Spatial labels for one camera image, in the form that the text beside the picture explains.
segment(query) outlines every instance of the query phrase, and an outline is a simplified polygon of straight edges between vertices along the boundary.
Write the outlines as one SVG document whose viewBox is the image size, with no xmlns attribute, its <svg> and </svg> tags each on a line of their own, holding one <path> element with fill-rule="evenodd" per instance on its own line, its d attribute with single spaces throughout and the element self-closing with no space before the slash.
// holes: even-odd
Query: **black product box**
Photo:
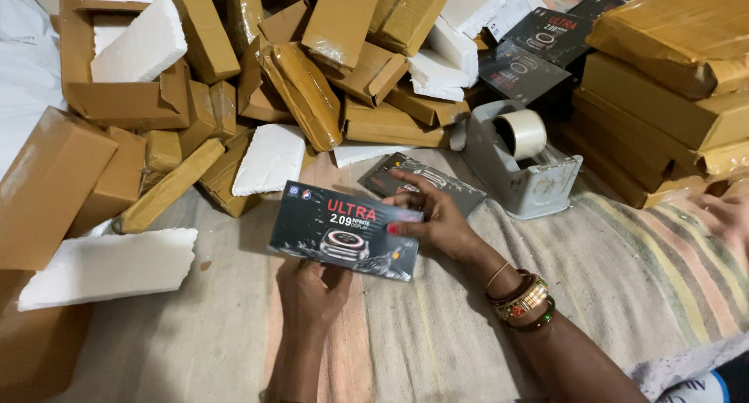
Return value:
<svg viewBox="0 0 749 403">
<path fill-rule="evenodd" d="M 520 20 L 502 39 L 581 76 L 585 53 L 590 49 L 585 37 L 592 30 L 592 20 L 539 7 Z"/>
<path fill-rule="evenodd" d="M 423 220 L 419 211 L 288 181 L 269 247 L 408 282 L 414 275 L 419 242 L 390 235 L 386 228 L 390 222 Z"/>
<path fill-rule="evenodd" d="M 595 20 L 599 15 L 617 6 L 624 5 L 623 0 L 583 0 L 568 11 L 568 14 Z"/>
<path fill-rule="evenodd" d="M 419 191 L 415 185 L 390 176 L 388 173 L 390 169 L 400 169 L 422 175 L 432 185 L 450 194 L 465 218 L 473 215 L 486 198 L 486 192 L 400 153 L 391 155 L 385 162 L 370 170 L 364 177 L 364 187 L 381 197 L 389 197 L 403 191 Z"/>
<path fill-rule="evenodd" d="M 479 59 L 479 77 L 507 99 L 524 105 L 546 95 L 571 76 L 510 41 L 502 42 Z"/>
</svg>

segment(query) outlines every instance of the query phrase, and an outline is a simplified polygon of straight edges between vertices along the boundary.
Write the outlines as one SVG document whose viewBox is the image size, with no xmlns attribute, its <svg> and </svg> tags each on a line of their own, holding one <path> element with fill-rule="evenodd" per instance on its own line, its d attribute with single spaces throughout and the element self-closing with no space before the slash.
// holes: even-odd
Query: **clear tape roll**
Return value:
<svg viewBox="0 0 749 403">
<path fill-rule="evenodd" d="M 493 123 L 516 161 L 534 157 L 546 148 L 546 126 L 534 111 L 498 115 Z"/>
</svg>

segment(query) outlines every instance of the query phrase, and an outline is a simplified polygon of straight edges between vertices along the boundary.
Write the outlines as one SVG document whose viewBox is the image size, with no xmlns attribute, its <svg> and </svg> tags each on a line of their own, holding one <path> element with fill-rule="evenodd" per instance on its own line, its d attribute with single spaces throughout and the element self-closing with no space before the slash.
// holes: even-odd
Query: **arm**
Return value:
<svg viewBox="0 0 749 403">
<path fill-rule="evenodd" d="M 266 401 L 317 401 L 323 342 L 348 300 L 352 278 L 351 270 L 304 260 L 279 272 L 283 336 Z"/>
<path fill-rule="evenodd" d="M 471 229 L 453 199 L 420 176 L 400 170 L 392 170 L 391 174 L 416 185 L 421 193 L 402 192 L 383 202 L 421 209 L 428 220 L 424 223 L 392 223 L 388 232 L 428 241 L 470 267 L 481 287 L 489 284 L 506 260 Z M 500 299 L 512 294 L 521 281 L 518 271 L 507 266 L 489 284 L 487 293 Z M 534 322 L 544 314 L 547 305 L 544 302 L 512 321 L 513 325 Z M 647 401 L 621 369 L 558 311 L 540 330 L 516 332 L 515 336 L 547 387 L 552 401 Z"/>
</svg>

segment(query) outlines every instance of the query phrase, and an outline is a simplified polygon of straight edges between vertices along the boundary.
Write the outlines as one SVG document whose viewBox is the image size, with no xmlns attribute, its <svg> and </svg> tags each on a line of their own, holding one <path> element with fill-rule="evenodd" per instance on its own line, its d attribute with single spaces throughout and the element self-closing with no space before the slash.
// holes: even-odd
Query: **gold bangle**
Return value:
<svg viewBox="0 0 749 403">
<path fill-rule="evenodd" d="M 546 300 L 546 297 L 549 295 L 549 285 L 537 274 L 532 274 L 532 277 L 533 284 L 531 287 L 517 299 L 505 305 L 494 306 L 494 312 L 497 312 L 497 316 L 500 319 L 508 321 L 520 318 Z"/>
<path fill-rule="evenodd" d="M 505 263 L 504 265 L 502 265 L 502 266 L 500 267 L 500 269 L 499 269 L 499 270 L 497 270 L 497 271 L 496 271 L 496 272 L 494 273 L 494 275 L 492 275 L 492 280 L 489 280 L 489 283 L 487 283 L 487 284 L 486 284 L 486 287 L 484 288 L 484 294 L 486 294 L 486 293 L 489 293 L 489 286 L 491 286 L 491 285 L 492 285 L 492 282 L 494 281 L 494 279 L 496 279 L 496 278 L 497 278 L 497 276 L 498 276 L 498 275 L 500 274 L 500 272 L 501 272 L 502 270 L 504 270 L 504 268 L 505 268 L 506 266 L 508 266 L 509 264 L 510 264 L 510 262 L 509 262 L 509 261 L 507 261 L 507 262 L 506 262 L 506 263 Z"/>
</svg>

